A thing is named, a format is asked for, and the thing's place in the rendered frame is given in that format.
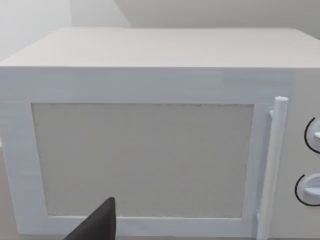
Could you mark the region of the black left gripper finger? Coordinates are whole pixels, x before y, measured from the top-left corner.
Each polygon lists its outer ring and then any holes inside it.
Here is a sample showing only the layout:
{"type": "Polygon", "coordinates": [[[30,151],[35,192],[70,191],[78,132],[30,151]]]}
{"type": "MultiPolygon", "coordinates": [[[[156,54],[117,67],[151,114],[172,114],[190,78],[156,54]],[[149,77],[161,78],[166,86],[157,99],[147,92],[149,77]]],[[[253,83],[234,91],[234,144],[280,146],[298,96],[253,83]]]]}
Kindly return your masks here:
{"type": "Polygon", "coordinates": [[[116,240],[116,232],[116,200],[109,197],[63,240],[116,240]]]}

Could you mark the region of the pale microwave door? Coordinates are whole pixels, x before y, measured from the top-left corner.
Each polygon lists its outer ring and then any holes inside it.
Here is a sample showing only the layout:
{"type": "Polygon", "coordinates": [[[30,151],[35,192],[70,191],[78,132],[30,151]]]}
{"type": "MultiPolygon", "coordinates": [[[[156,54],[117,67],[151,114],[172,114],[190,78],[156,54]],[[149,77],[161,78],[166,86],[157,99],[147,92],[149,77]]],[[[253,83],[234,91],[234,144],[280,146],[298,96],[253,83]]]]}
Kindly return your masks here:
{"type": "Polygon", "coordinates": [[[18,232],[66,235],[108,196],[123,237],[254,237],[268,109],[293,71],[0,66],[18,232]]]}

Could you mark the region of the pale microwave oven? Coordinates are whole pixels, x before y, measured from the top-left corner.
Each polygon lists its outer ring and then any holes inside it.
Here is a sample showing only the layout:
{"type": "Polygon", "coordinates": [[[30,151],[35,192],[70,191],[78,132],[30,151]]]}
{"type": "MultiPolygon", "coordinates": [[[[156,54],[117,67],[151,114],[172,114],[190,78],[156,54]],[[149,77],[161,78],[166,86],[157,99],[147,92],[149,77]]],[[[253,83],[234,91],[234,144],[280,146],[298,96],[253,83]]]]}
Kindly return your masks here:
{"type": "MultiPolygon", "coordinates": [[[[320,40],[296,29],[66,28],[0,62],[0,67],[267,68],[293,72],[268,239],[320,239],[320,207],[301,204],[295,184],[320,173],[320,154],[309,150],[304,130],[320,119],[320,40]]],[[[260,170],[256,239],[271,131],[260,170]]]]}

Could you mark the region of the white microwave knob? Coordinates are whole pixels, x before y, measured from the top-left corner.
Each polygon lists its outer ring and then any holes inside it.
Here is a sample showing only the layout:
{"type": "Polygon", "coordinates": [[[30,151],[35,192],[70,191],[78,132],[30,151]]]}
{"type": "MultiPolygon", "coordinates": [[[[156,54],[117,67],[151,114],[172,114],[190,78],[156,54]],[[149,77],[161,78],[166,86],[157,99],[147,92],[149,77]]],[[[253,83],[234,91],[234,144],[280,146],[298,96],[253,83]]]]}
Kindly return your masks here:
{"type": "Polygon", "coordinates": [[[320,207],[320,173],[302,174],[295,183],[294,195],[304,206],[320,207]]]}
{"type": "Polygon", "coordinates": [[[307,123],[303,133],[303,140],[310,151],[320,155],[320,119],[313,117],[307,123]]]}

